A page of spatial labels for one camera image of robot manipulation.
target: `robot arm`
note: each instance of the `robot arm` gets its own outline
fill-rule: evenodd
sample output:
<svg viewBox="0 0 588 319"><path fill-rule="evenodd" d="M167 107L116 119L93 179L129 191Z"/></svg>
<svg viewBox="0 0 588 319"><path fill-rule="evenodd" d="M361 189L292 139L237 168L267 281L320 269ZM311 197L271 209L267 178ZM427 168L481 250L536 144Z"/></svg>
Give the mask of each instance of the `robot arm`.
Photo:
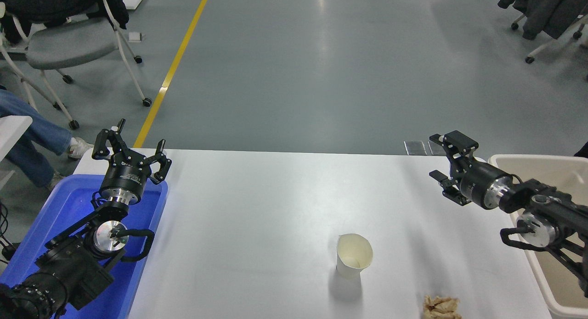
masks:
<svg viewBox="0 0 588 319"><path fill-rule="evenodd" d="M101 197L91 201L94 212L46 243L47 252L35 261L36 273L12 288L0 284L0 318L49 319L55 314L57 319L67 303L79 310L114 281L109 271L116 263L139 261L149 253L153 231L127 229L121 221L129 205L140 202L147 179L162 182L172 161L163 153L164 140L151 157L129 149L120 137L123 125L124 119L97 135L92 158L107 159L109 166L97 192ZM154 162L160 169L152 175ZM147 238L140 254L124 256L129 237Z"/></svg>
<svg viewBox="0 0 588 319"><path fill-rule="evenodd" d="M556 187L535 179L523 182L516 175L477 161L473 152L478 143L459 131L431 135L429 139L445 150L450 163L449 177L438 170L429 173L439 182L445 197L461 206L474 202L486 210L498 207L506 213L523 208L517 226L500 231L502 242L523 250L549 252L578 278L588 297L587 206L575 204L570 194ZM584 245L568 240L575 233ZM526 242L511 240L511 235L521 235ZM582 262L571 259L563 249L582 257Z"/></svg>

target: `blue plastic bin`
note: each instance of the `blue plastic bin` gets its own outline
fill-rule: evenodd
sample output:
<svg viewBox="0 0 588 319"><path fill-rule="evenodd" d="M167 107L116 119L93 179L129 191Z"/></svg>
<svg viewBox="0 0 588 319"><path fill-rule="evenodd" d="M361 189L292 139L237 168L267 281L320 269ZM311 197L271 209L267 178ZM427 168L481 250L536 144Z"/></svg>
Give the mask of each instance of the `blue plastic bin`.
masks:
<svg viewBox="0 0 588 319"><path fill-rule="evenodd" d="M0 276L0 283L13 287L23 282L38 267L35 260L46 252L44 244L76 221L91 213L92 193L100 188L103 175L75 174L63 179L55 187L47 202L36 217L8 267ZM130 206L129 215L122 222L129 229L151 229L157 231L164 210L168 187L165 182L145 187L143 198ZM127 256L141 252L145 238L131 237L124 247ZM136 263L118 263L111 270L114 282L98 298L82 310L71 305L62 319L125 319L135 298L141 273L147 258Z"/></svg>

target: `white sneaker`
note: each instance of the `white sneaker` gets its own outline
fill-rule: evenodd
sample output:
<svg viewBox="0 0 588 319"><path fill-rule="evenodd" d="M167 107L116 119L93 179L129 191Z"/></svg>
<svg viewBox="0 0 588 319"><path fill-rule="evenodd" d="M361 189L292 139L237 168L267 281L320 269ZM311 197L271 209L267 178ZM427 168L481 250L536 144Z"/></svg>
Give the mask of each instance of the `white sneaker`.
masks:
<svg viewBox="0 0 588 319"><path fill-rule="evenodd" d="M47 186L45 186L45 188L48 189L49 191L53 191L55 186L57 186L59 181L61 181L61 179L63 179L63 178L65 178L65 177L63 175L61 175L61 173L59 173L57 171L53 171L53 178L51 178L51 181L49 182L49 184Z"/></svg>
<svg viewBox="0 0 588 319"><path fill-rule="evenodd" d="M92 148L94 148L94 146L84 141L84 139L80 137L72 138L71 145L68 147L68 157L73 158L74 160L79 160L84 156L86 151Z"/></svg>

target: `white paper cup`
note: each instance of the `white paper cup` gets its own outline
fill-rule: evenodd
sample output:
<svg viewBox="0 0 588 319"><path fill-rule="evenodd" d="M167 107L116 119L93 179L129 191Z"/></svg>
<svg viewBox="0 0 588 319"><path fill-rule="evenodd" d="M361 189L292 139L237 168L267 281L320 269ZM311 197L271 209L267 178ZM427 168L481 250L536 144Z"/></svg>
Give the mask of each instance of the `white paper cup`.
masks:
<svg viewBox="0 0 588 319"><path fill-rule="evenodd" d="M337 272L347 279L372 264L373 250L361 235L340 235L337 242Z"/></svg>

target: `white table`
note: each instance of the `white table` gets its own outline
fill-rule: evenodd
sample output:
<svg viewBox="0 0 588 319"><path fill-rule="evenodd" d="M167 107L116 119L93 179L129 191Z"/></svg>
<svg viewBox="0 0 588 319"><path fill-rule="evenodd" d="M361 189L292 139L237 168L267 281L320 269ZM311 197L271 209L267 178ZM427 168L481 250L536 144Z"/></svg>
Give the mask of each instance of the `white table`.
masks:
<svg viewBox="0 0 588 319"><path fill-rule="evenodd" d="M460 207L428 176L447 171L443 157L168 157L168 200L129 319L419 319L426 294L460 298L465 319L551 319L524 252L500 241L510 217ZM86 154L75 172L106 168ZM346 233L373 246L358 280L335 271Z"/></svg>
<svg viewBox="0 0 588 319"><path fill-rule="evenodd" d="M6 116L0 118L0 160L17 143L21 135L27 131L33 122L31 116Z"/></svg>

